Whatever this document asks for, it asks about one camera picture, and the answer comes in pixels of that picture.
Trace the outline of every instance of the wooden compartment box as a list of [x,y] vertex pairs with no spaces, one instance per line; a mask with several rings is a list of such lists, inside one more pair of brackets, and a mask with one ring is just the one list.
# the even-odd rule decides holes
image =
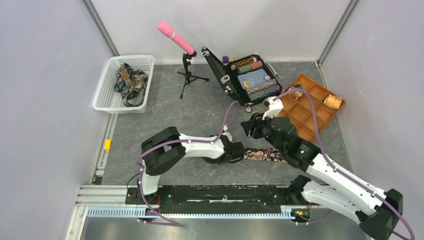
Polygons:
[[[346,101],[343,99],[338,110],[334,110],[325,105],[323,101],[329,94],[338,95],[316,83],[304,74],[298,76],[284,92],[296,84],[302,84],[303,89],[309,93],[315,109],[318,132],[321,133],[336,116],[337,112],[346,104]],[[296,101],[289,95],[285,95],[281,98],[281,101],[283,109],[279,112],[278,117],[288,117],[290,122],[296,126],[299,137],[313,142],[317,136],[315,134],[314,118],[312,116],[312,108],[308,97],[303,95]]]

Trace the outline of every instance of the gray table surface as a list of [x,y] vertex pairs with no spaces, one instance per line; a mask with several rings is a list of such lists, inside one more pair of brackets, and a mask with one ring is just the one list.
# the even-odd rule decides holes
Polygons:
[[[312,209],[312,219],[327,209]],[[284,219],[176,219],[180,226],[138,223],[135,218],[88,217],[81,240],[367,240],[360,227],[333,212],[327,219],[296,226]]]
[[[300,74],[306,74],[323,84],[314,62],[275,62],[278,80],[285,88]],[[166,127],[175,126],[180,133],[208,137],[216,135],[223,124],[224,114],[233,101],[220,87],[207,64],[189,67],[193,75],[210,78],[198,79],[185,88],[180,99],[184,77],[183,65],[155,65],[153,70],[147,111],[141,114],[119,114],[114,130],[102,185],[125,185],[139,172],[135,164],[141,154],[141,143]],[[233,141],[243,142],[247,148],[270,148],[265,140],[247,138],[240,122],[250,115],[241,107],[235,123],[229,128]],[[259,104],[254,111],[262,111]],[[229,120],[235,115],[234,108]],[[326,152],[341,166],[351,170],[340,129],[333,119],[321,133]],[[243,160],[235,164],[208,164],[201,158],[183,158],[164,173],[160,185],[230,185],[230,184],[290,184],[298,175],[306,175],[283,162]]]

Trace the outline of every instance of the yellow connector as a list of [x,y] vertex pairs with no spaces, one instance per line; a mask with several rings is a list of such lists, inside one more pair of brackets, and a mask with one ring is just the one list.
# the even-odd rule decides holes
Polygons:
[[109,149],[111,149],[111,139],[106,139],[105,141],[104,141],[104,150],[109,150]]

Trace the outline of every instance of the black tripod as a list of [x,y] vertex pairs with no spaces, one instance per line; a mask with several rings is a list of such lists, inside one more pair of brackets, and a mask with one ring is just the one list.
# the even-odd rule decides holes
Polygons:
[[189,65],[192,64],[190,62],[190,60],[192,59],[192,57],[195,57],[196,55],[197,55],[196,51],[194,51],[193,54],[191,54],[191,55],[188,54],[188,53],[184,53],[182,55],[182,64],[184,65],[185,73],[177,71],[177,73],[184,75],[184,78],[185,78],[185,83],[184,83],[184,86],[182,87],[181,95],[179,96],[180,99],[183,99],[183,93],[184,93],[184,89],[186,88],[186,86],[189,85],[194,80],[203,79],[205,81],[209,81],[209,78],[204,78],[204,77],[200,77],[200,76],[193,76],[192,72],[189,71]]

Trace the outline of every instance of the pink microphone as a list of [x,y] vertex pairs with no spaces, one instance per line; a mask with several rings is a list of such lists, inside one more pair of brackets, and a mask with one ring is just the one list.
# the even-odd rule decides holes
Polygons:
[[195,50],[186,41],[184,41],[184,39],[180,37],[180,35],[175,33],[174,29],[167,22],[160,21],[157,24],[157,29],[159,29],[159,31],[163,35],[167,36],[172,41],[174,41],[174,43],[176,43],[178,46],[184,49],[184,51],[186,51],[189,55],[196,53]]

